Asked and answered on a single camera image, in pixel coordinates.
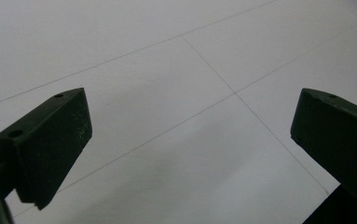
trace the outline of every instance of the hole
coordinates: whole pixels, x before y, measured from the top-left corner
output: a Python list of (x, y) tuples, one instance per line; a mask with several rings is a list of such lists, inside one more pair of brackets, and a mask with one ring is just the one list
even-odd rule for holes
[(13, 137), (13, 138), (19, 137), (22, 133), (23, 133), (22, 130), (17, 130), (17, 131), (14, 131), (14, 132), (10, 133), (9, 137)]

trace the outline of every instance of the white floor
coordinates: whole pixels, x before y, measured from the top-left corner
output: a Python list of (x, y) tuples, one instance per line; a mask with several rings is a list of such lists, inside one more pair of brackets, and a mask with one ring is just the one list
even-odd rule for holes
[(78, 87), (93, 137), (16, 223), (302, 223), (338, 182), (290, 126), (357, 104), (357, 0), (0, 1), (0, 131)]

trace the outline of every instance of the white surface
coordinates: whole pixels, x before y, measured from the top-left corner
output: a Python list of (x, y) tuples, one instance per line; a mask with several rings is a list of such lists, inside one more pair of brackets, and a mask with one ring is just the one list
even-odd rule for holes
[(295, 157), (332, 192), (338, 186), (335, 179), (290, 138), (297, 96), (305, 87), (327, 91), (357, 104), (357, 26), (239, 94)]
[[(232, 94), (177, 37), (0, 103), (0, 131), (50, 96), (78, 87), (86, 90), (93, 137), (63, 187)], [(22, 209), (15, 207), (16, 215)]]
[(303, 87), (357, 104), (357, 0), (0, 1), (0, 131), (78, 87), (93, 138), (18, 224), (301, 223), (338, 183), (290, 124)]
[(0, 100), (271, 1), (0, 1)]
[(16, 222), (301, 223), (325, 196), (234, 95)]
[(234, 90), (357, 24), (357, 1), (280, 0), (185, 35)]

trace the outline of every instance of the floor seam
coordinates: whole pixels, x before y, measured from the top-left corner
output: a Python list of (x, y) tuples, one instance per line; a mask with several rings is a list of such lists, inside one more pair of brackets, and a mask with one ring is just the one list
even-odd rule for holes
[(320, 47), (323, 46), (323, 45), (326, 45), (327, 43), (329, 43), (329, 42), (331, 42), (332, 40), (338, 38), (339, 36), (343, 35), (343, 34), (346, 33), (347, 31), (349, 31), (349, 30), (355, 28), (356, 26), (357, 26), (357, 23), (356, 23), (356, 24), (353, 24), (353, 25), (350, 26), (350, 27), (347, 27), (347, 28), (344, 29), (343, 31), (339, 32), (338, 34), (333, 35), (332, 37), (326, 39), (326, 40), (323, 41), (322, 43), (320, 43), (320, 44), (314, 46), (312, 49), (309, 49), (309, 50), (307, 50), (306, 52), (304, 52), (304, 53), (298, 55), (297, 57), (293, 58), (293, 60), (290, 60), (290, 61), (288, 61), (287, 63), (284, 63), (283, 65), (281, 65), (281, 66), (279, 66), (278, 68), (272, 70), (271, 72), (269, 72), (269, 73), (267, 73), (266, 75), (260, 77), (259, 79), (257, 79), (257, 80), (255, 80), (255, 81), (251, 82), (250, 84), (246, 85), (245, 87), (239, 89), (239, 90), (236, 91), (236, 92), (243, 91), (243, 90), (245, 90), (246, 88), (249, 88), (250, 86), (252, 86), (253, 84), (259, 82), (260, 80), (262, 80), (262, 79), (264, 79), (264, 78), (266, 78), (266, 77), (269, 77), (270, 75), (274, 74), (275, 72), (277, 72), (278, 70), (282, 69), (284, 66), (288, 65), (289, 63), (293, 63), (294, 61), (297, 61), (298, 59), (300, 59), (300, 58), (302, 58), (302, 57), (304, 57), (304, 56), (310, 54), (310, 53), (313, 52), (314, 50), (320, 48)]
[(263, 126), (268, 129), (268, 131), (274, 136), (274, 138), (275, 138), (278, 142), (280, 142), (280, 144), (289, 152), (289, 154), (291, 154), (291, 156), (306, 170), (306, 172), (318, 183), (318, 185), (321, 186), (321, 188), (326, 192), (327, 196), (329, 196), (329, 195), (330, 195), (330, 192), (327, 190), (327, 188), (324, 187), (324, 186), (315, 178), (314, 175), (312, 175), (312, 173), (303, 165), (303, 163), (301, 163), (301, 162), (297, 159), (297, 157), (291, 152), (291, 150), (289, 150), (288, 147), (282, 142), (282, 140), (281, 140), (279, 137), (277, 137), (277, 135), (276, 135), (273, 131), (270, 130), (270, 128), (266, 125), (266, 123), (265, 123), (263, 120), (261, 120), (261, 119), (259, 118), (259, 116), (256, 115), (256, 113), (244, 102), (244, 100), (243, 100), (237, 93), (235, 93), (235, 94), (239, 97), (239, 99), (242, 101), (242, 103), (256, 116), (256, 118), (263, 124)]
[(236, 13), (236, 14), (234, 14), (234, 15), (225, 17), (225, 18), (223, 18), (223, 19), (220, 19), (220, 20), (217, 20), (217, 21), (213, 21), (213, 22), (211, 22), (211, 23), (208, 23), (208, 24), (206, 24), (206, 25), (202, 25), (202, 26), (200, 26), (200, 27), (197, 27), (197, 28), (195, 28), (195, 29), (193, 29), (193, 30), (184, 32), (184, 33), (182, 33), (182, 34), (175, 35), (175, 36), (173, 36), (173, 37), (169, 37), (169, 38), (164, 39), (164, 40), (162, 40), (162, 41), (159, 41), (159, 42), (157, 42), (157, 43), (155, 43), (155, 44), (150, 44), (150, 45), (147, 45), (147, 46), (145, 46), (145, 47), (143, 47), (143, 48), (140, 48), (140, 49), (131, 51), (131, 52), (126, 53), (126, 54), (122, 54), (122, 55), (117, 56), (117, 57), (115, 57), (115, 58), (113, 58), (113, 59), (107, 60), (107, 61), (102, 62), (102, 63), (98, 63), (98, 64), (93, 65), (93, 66), (91, 66), (91, 67), (88, 67), (88, 68), (82, 69), (82, 70), (80, 70), (80, 71), (74, 72), (73, 74), (67, 75), (67, 76), (65, 76), (65, 77), (60, 77), (60, 78), (55, 79), (55, 80), (52, 80), (52, 81), (50, 81), (50, 82), (48, 82), (48, 83), (45, 83), (45, 84), (42, 84), (42, 85), (40, 85), (40, 86), (31, 88), (31, 89), (29, 89), (29, 90), (27, 90), (27, 91), (23, 91), (23, 92), (14, 94), (14, 95), (12, 95), (12, 96), (9, 96), (9, 97), (7, 97), (7, 98), (5, 98), (5, 99), (0, 100), (0, 103), (4, 102), (4, 101), (6, 101), (6, 100), (9, 100), (9, 99), (11, 99), (11, 98), (14, 98), (14, 97), (16, 97), (16, 96), (22, 95), (22, 94), (24, 94), (24, 93), (26, 93), (26, 92), (33, 91), (33, 90), (42, 88), (42, 87), (44, 87), (44, 86), (47, 86), (47, 85), (49, 85), (49, 84), (52, 84), (52, 83), (54, 83), (54, 82), (63, 80), (63, 79), (65, 79), (65, 78), (72, 77), (72, 76), (78, 75), (78, 74), (80, 74), (80, 73), (89, 71), (89, 70), (91, 70), (91, 69), (93, 69), (93, 68), (96, 68), (96, 67), (98, 67), (98, 66), (101, 66), (101, 65), (103, 65), (103, 64), (110, 63), (110, 62), (112, 62), (112, 61), (118, 60), (118, 59), (123, 58), (123, 57), (127, 57), (127, 56), (129, 56), (129, 55), (131, 55), (131, 54), (133, 54), (133, 53), (138, 52), (138, 51), (141, 51), (141, 50), (144, 50), (144, 49), (148, 49), (148, 48), (152, 48), (152, 47), (154, 47), (154, 46), (156, 46), (156, 45), (162, 44), (162, 43), (164, 43), (164, 42), (167, 42), (167, 41), (172, 40), (172, 39), (174, 39), (174, 38), (177, 38), (177, 37), (179, 37), (179, 36), (187, 35), (187, 34), (189, 34), (189, 33), (195, 32), (195, 31), (197, 31), (197, 30), (203, 29), (203, 28), (205, 28), (205, 27), (214, 25), (214, 24), (216, 24), (216, 23), (218, 23), (218, 22), (226, 21), (226, 20), (232, 19), (232, 18), (237, 17), (237, 16), (239, 16), (239, 15), (241, 15), (241, 14), (244, 14), (244, 13), (246, 13), (246, 12), (255, 10), (255, 9), (257, 9), (257, 8), (260, 8), (260, 7), (264, 7), (264, 6), (268, 5), (268, 4), (271, 4), (271, 3), (274, 3), (274, 2), (277, 2), (277, 1), (280, 1), (280, 0), (273, 0), (273, 1), (271, 1), (271, 2), (267, 2), (267, 3), (265, 3), (265, 4), (262, 4), (262, 5), (259, 5), (259, 6), (256, 6), (256, 7), (251, 7), (251, 8), (249, 8), (249, 9), (245, 9), (245, 10), (243, 10), (243, 11), (240, 12), (240, 13)]
[(225, 82), (225, 84), (227, 84), (227, 86), (232, 90), (232, 92), (236, 93), (236, 92), (230, 87), (230, 85), (219, 75), (219, 73), (216, 72), (216, 70), (207, 62), (207, 60), (204, 59), (204, 57), (198, 52), (198, 50), (195, 49), (195, 47), (193, 47), (193, 45), (190, 44), (190, 42), (189, 42), (183, 35), (181, 35), (181, 37), (182, 37), (182, 38), (184, 39), (184, 41), (190, 46), (190, 48), (192, 48), (192, 49), (200, 56), (200, 58), (201, 58), (206, 64), (208, 64), (208, 66), (213, 70), (213, 72), (214, 72), (217, 76), (219, 76), (219, 78), (221, 78), (222, 81)]
[[(170, 129), (168, 129), (167, 131), (164, 131), (163, 133), (158, 134), (157, 136), (151, 138), (150, 140), (148, 140), (148, 141), (146, 141), (146, 142), (140, 144), (138, 147), (135, 147), (134, 149), (132, 149), (132, 150), (130, 150), (130, 151), (124, 153), (123, 155), (119, 156), (118, 158), (116, 158), (116, 159), (114, 159), (114, 160), (112, 160), (112, 161), (109, 161), (109, 162), (106, 163), (105, 165), (103, 165), (103, 166), (101, 166), (101, 167), (99, 167), (99, 168), (93, 170), (93, 171), (90, 172), (89, 174), (84, 175), (83, 177), (79, 178), (77, 181), (75, 181), (75, 182), (69, 184), (68, 186), (66, 186), (66, 187), (64, 187), (64, 188), (62, 188), (62, 189), (59, 189), (56, 194), (58, 194), (58, 193), (60, 193), (60, 192), (62, 192), (62, 191), (64, 191), (64, 190), (66, 190), (66, 189), (71, 188), (73, 185), (77, 184), (78, 182), (82, 181), (83, 179), (87, 178), (88, 176), (93, 175), (93, 174), (99, 172), (100, 170), (102, 170), (103, 168), (105, 168), (105, 167), (111, 165), (111, 164), (114, 163), (115, 161), (118, 161), (118, 160), (122, 159), (123, 157), (125, 157), (125, 156), (131, 154), (132, 152), (134, 152), (134, 151), (137, 150), (138, 148), (143, 147), (143, 146), (145, 146), (146, 144), (152, 142), (153, 140), (159, 138), (159, 137), (162, 136), (163, 134), (168, 133), (168, 132), (171, 131), (172, 129), (174, 129), (174, 128), (176, 128), (176, 127), (178, 127), (178, 126), (180, 126), (180, 125), (186, 123), (186, 122), (189, 121), (190, 119), (193, 119), (194, 117), (196, 117), (196, 116), (202, 114), (203, 112), (205, 112), (205, 111), (211, 109), (212, 107), (214, 107), (214, 106), (216, 106), (216, 105), (219, 105), (220, 103), (224, 102), (225, 100), (227, 100), (228, 98), (230, 98), (230, 97), (233, 96), (233, 95), (235, 95), (235, 93), (229, 94), (227, 97), (225, 97), (225, 98), (223, 98), (222, 100), (218, 101), (217, 103), (215, 103), (215, 104), (213, 104), (213, 105), (210, 105), (210, 106), (208, 106), (207, 108), (201, 110), (200, 112), (198, 112), (198, 113), (196, 113), (195, 115), (191, 116), (189, 119), (185, 119), (184, 121), (179, 122), (178, 124), (174, 125), (174, 126), (171, 127)], [(30, 208), (28, 208), (28, 209), (26, 209), (26, 210), (24, 210), (24, 211), (18, 213), (18, 214), (17, 214), (16, 216), (14, 216), (14, 217), (20, 216), (21, 214), (25, 213), (26, 211), (30, 210), (30, 209), (33, 208), (33, 207), (34, 207), (34, 206), (32, 206), (32, 207), (30, 207)]]

